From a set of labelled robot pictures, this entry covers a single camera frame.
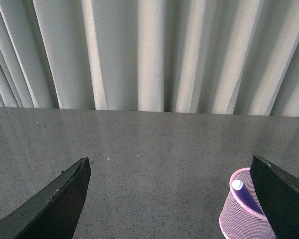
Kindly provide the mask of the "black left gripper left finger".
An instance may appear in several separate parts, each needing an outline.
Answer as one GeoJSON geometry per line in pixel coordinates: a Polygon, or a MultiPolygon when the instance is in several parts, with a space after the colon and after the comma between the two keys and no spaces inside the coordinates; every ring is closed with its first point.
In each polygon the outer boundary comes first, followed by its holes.
{"type": "Polygon", "coordinates": [[[81,158],[0,220],[0,239],[71,239],[87,195],[91,168],[81,158]]]}

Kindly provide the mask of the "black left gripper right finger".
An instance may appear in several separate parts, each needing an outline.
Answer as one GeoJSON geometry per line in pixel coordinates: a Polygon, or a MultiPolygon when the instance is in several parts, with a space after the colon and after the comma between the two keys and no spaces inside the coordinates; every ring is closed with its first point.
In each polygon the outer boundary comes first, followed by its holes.
{"type": "Polygon", "coordinates": [[[258,155],[250,175],[276,238],[299,239],[299,179],[258,155]]]}

